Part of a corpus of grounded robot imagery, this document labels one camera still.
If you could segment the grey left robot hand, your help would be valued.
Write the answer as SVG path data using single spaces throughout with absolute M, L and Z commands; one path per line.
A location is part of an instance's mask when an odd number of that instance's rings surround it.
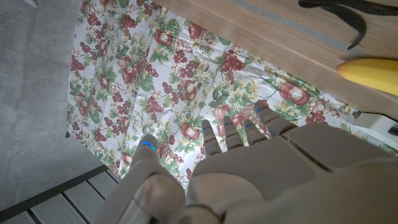
M 96 223 L 396 223 L 397 159 L 325 124 L 298 127 L 254 105 L 266 138 L 243 123 L 243 142 L 223 120 L 223 152 L 207 120 L 205 158 L 184 189 L 159 162 L 157 140 L 142 137 L 127 176 Z

